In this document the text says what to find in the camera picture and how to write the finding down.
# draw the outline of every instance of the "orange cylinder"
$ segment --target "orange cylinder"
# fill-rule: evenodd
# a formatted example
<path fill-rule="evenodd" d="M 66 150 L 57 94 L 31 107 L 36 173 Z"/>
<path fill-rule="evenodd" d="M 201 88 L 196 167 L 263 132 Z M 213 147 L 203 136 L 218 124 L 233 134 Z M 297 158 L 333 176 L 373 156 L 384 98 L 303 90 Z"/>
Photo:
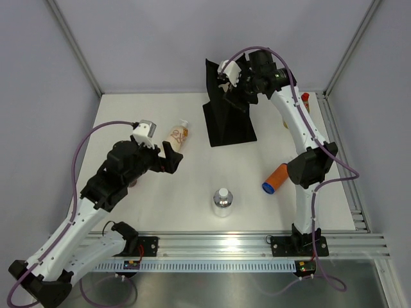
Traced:
<path fill-rule="evenodd" d="M 281 164 L 263 183 L 267 194 L 274 194 L 288 178 L 287 164 Z"/>

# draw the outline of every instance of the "red cap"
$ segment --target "red cap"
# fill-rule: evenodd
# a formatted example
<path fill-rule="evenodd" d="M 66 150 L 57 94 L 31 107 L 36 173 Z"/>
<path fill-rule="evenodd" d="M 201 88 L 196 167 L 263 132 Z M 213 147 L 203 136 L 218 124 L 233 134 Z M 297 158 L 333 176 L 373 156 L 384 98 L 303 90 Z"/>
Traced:
<path fill-rule="evenodd" d="M 308 101 L 308 98 L 310 97 L 310 94 L 309 93 L 307 93 L 307 92 L 305 92 L 302 96 L 301 96 L 301 99 L 302 99 L 302 101 Z"/>

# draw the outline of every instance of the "blue lid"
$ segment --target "blue lid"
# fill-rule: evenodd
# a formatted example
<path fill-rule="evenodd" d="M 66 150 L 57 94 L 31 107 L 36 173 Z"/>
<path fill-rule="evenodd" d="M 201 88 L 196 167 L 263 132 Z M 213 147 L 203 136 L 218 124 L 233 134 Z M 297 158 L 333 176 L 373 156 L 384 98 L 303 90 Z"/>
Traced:
<path fill-rule="evenodd" d="M 263 183 L 263 189 L 267 194 L 274 194 L 275 189 L 268 183 Z"/>

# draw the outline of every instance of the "metal floor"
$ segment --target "metal floor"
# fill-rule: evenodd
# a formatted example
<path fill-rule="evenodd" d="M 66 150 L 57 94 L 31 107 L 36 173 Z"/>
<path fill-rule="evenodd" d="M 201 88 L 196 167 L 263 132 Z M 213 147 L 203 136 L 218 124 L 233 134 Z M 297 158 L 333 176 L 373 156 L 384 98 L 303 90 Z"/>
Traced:
<path fill-rule="evenodd" d="M 132 280 L 138 289 L 124 307 L 138 308 L 273 308 L 350 307 L 386 308 L 373 261 L 323 261 L 330 275 L 341 278 L 346 293 L 332 289 L 322 279 L 296 283 L 279 296 L 270 296 L 295 279 L 291 273 L 138 273 Z M 84 280 L 90 289 L 107 274 L 91 273 Z M 94 286 L 87 294 L 101 305 L 116 305 L 127 296 L 120 279 Z M 61 308 L 92 307 L 76 286 Z"/>

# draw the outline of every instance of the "wall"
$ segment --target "wall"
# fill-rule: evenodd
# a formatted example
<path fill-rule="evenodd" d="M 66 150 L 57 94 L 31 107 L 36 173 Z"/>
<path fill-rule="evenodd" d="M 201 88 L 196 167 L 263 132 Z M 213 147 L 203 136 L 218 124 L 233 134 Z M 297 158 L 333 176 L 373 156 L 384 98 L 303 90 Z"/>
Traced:
<path fill-rule="evenodd" d="M 384 1 L 330 95 L 371 215 L 411 304 L 411 2 Z"/>
<path fill-rule="evenodd" d="M 9 265 L 35 252 L 67 213 L 71 157 L 92 125 L 98 98 L 43 1 L 2 1 L 0 39 L 0 306 L 5 307 L 15 281 Z M 15 303 L 22 304 L 22 294 Z"/>
<path fill-rule="evenodd" d="M 205 92 L 205 59 L 264 45 L 323 90 L 371 0 L 57 0 L 100 86 Z"/>

